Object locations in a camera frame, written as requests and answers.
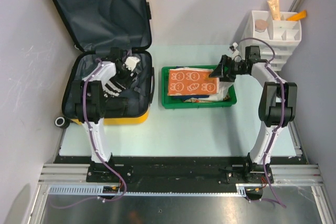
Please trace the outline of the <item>black white striped cloth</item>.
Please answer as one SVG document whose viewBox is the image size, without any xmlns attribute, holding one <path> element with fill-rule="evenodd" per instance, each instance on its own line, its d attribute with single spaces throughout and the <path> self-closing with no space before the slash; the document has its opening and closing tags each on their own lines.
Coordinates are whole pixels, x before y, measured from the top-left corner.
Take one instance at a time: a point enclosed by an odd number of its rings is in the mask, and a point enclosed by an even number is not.
<svg viewBox="0 0 336 224">
<path fill-rule="evenodd" d="M 126 87 L 115 81 L 113 78 L 110 78 L 103 86 L 105 97 L 119 97 L 124 90 L 126 90 Z"/>
</svg>

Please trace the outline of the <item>orange cosmetic tube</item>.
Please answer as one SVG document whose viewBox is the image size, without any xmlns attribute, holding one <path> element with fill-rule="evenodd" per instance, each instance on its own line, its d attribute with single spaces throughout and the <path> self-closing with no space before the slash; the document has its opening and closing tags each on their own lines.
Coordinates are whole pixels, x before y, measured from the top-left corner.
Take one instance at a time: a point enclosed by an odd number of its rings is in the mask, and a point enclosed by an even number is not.
<svg viewBox="0 0 336 224">
<path fill-rule="evenodd" d="M 300 20 L 302 20 L 302 19 L 304 19 L 304 18 L 306 18 L 306 17 L 307 17 L 307 11 L 306 11 L 306 10 L 303 10 L 303 11 L 301 11 L 301 12 L 299 12 L 299 13 L 296 13 L 296 14 L 294 14 L 294 15 L 288 17 L 288 18 L 286 19 L 286 21 L 298 22 L 298 21 L 300 21 Z"/>
</svg>

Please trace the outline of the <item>beige cosmetic tube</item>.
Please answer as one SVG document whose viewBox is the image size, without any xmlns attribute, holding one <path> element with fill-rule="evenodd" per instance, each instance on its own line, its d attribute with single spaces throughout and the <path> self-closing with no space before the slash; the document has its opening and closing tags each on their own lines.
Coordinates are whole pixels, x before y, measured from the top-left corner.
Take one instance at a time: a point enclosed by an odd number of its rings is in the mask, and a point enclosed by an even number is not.
<svg viewBox="0 0 336 224">
<path fill-rule="evenodd" d="M 270 13 L 273 20 L 281 20 L 281 13 L 280 13 L 280 3 L 279 0 L 268 0 L 267 1 Z"/>
</svg>

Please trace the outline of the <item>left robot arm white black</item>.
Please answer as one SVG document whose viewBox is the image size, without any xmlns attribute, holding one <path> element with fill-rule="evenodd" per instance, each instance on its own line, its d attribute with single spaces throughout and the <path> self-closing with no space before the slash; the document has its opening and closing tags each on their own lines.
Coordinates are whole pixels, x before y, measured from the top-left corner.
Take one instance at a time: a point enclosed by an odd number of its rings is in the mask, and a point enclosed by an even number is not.
<svg viewBox="0 0 336 224">
<path fill-rule="evenodd" d="M 107 98 L 117 98 L 122 91 L 132 86 L 138 77 L 137 66 L 141 59 L 130 53 L 116 54 L 101 59 L 97 66 L 81 80 L 71 84 L 75 115 L 88 135 L 91 145 L 91 160 L 101 164 L 98 176 L 105 182 L 121 177 L 111 163 L 112 153 L 108 150 L 104 131 Z"/>
</svg>

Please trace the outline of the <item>white cloth garment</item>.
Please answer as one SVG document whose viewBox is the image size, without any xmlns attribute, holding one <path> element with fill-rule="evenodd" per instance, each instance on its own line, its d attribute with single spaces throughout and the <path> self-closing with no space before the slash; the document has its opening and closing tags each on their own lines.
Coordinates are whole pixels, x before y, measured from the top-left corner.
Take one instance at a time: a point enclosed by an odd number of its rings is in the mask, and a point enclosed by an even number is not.
<svg viewBox="0 0 336 224">
<path fill-rule="evenodd" d="M 225 99 L 228 94 L 229 88 L 233 85 L 233 82 L 220 82 L 219 90 L 216 94 L 212 94 L 207 98 L 207 101 L 210 102 L 220 102 Z"/>
</svg>

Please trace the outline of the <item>floral cloth pouch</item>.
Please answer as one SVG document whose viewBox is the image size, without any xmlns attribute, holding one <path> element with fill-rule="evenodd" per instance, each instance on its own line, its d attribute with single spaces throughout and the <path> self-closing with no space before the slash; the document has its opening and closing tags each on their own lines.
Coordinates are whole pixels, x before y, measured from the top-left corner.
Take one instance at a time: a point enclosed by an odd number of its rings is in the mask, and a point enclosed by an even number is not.
<svg viewBox="0 0 336 224">
<path fill-rule="evenodd" d="M 230 96 L 227 95 L 226 97 L 220 99 L 220 98 L 188 98 L 183 99 L 183 102 L 195 102 L 195 103 L 213 103 L 213 102 L 225 102 L 230 100 Z"/>
</svg>

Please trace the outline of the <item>pink round cosmetic jar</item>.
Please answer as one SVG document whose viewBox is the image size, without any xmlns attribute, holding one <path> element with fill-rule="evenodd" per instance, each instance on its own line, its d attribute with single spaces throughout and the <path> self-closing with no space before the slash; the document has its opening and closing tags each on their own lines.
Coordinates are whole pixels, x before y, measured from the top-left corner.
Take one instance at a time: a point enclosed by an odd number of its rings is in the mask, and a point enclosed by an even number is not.
<svg viewBox="0 0 336 224">
<path fill-rule="evenodd" d="M 255 31 L 258 33 L 264 32 L 268 28 L 268 22 L 263 19 L 255 20 Z"/>
</svg>

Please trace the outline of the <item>navy blue cloth garment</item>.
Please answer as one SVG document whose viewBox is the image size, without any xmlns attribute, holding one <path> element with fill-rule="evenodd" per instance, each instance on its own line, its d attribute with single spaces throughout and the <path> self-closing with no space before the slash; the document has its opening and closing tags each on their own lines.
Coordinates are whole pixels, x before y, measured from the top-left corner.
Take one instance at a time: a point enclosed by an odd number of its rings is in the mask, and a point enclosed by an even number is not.
<svg viewBox="0 0 336 224">
<path fill-rule="evenodd" d="M 181 100 L 181 101 L 185 101 L 188 99 L 188 96 L 183 96 L 183 95 L 177 95 L 177 96 L 171 96 L 172 99 L 174 100 Z"/>
</svg>

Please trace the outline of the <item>white plastic drawer organizer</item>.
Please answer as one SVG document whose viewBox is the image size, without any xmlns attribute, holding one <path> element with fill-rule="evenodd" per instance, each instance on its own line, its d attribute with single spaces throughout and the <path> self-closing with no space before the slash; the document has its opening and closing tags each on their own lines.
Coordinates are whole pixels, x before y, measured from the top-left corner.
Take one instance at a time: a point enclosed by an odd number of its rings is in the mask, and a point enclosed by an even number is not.
<svg viewBox="0 0 336 224">
<path fill-rule="evenodd" d="M 245 48 L 248 46 L 259 46 L 260 56 L 270 60 L 274 71 L 280 71 L 302 39 L 301 21 L 293 22 L 286 19 L 296 12 L 281 12 L 281 20 L 273 20 L 271 13 L 265 10 L 252 10 L 249 14 L 246 27 L 238 50 L 242 58 L 245 57 Z M 258 33 L 255 31 L 255 20 L 263 19 L 268 22 L 268 28 Z"/>
</svg>

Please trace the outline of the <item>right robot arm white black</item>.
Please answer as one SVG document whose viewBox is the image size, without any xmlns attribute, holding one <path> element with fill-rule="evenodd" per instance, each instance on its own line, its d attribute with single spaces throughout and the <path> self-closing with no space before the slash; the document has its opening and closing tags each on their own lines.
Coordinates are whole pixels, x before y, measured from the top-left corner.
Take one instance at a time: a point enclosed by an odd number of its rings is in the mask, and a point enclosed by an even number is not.
<svg viewBox="0 0 336 224">
<path fill-rule="evenodd" d="M 296 115 L 297 85 L 287 82 L 275 73 L 268 60 L 262 59 L 259 46 L 245 48 L 245 57 L 236 61 L 223 55 L 219 64 L 209 75 L 221 81 L 234 82 L 237 75 L 250 75 L 262 86 L 258 107 L 261 121 L 256 143 L 247 154 L 242 168 L 225 169 L 226 175 L 237 176 L 237 182 L 256 183 L 270 180 L 271 152 L 281 131 Z"/>
</svg>

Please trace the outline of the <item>yellow Pikachu hard-shell suitcase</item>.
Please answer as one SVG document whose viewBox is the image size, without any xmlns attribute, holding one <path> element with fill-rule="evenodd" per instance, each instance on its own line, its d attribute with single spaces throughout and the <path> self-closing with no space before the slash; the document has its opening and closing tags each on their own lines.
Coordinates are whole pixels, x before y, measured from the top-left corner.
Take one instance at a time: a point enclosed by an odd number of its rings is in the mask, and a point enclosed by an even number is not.
<svg viewBox="0 0 336 224">
<path fill-rule="evenodd" d="M 119 97 L 128 98 L 126 115 L 105 118 L 106 125 L 138 124 L 146 120 L 153 100 L 155 79 L 152 56 L 151 11 L 147 0 L 52 0 L 75 48 L 80 50 L 62 99 L 62 116 L 55 125 L 66 128 L 78 121 L 71 84 L 86 77 L 96 66 L 96 58 L 116 54 L 118 50 L 141 59 L 138 77 Z"/>
</svg>

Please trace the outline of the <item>green plastic tray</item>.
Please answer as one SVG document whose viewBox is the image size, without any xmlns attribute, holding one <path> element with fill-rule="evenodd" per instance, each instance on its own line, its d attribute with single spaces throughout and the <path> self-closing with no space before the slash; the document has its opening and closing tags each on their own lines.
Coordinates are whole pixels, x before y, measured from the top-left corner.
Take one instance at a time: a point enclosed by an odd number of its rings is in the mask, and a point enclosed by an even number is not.
<svg viewBox="0 0 336 224">
<path fill-rule="evenodd" d="M 226 108 L 237 103 L 234 86 L 228 89 L 226 98 L 218 102 L 184 102 L 181 99 L 168 96 L 169 70 L 176 68 L 177 67 L 163 67 L 161 70 L 161 103 L 165 109 Z"/>
</svg>

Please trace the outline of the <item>orange rabbit print towel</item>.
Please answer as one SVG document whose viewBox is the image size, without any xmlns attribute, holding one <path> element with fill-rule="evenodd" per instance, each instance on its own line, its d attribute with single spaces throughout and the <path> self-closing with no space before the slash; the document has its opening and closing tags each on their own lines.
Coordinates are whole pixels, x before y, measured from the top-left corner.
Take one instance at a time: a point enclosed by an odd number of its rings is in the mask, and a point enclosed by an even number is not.
<svg viewBox="0 0 336 224">
<path fill-rule="evenodd" d="M 212 95 L 219 92 L 219 78 L 210 77 L 213 69 L 175 68 L 169 70 L 168 96 Z"/>
</svg>

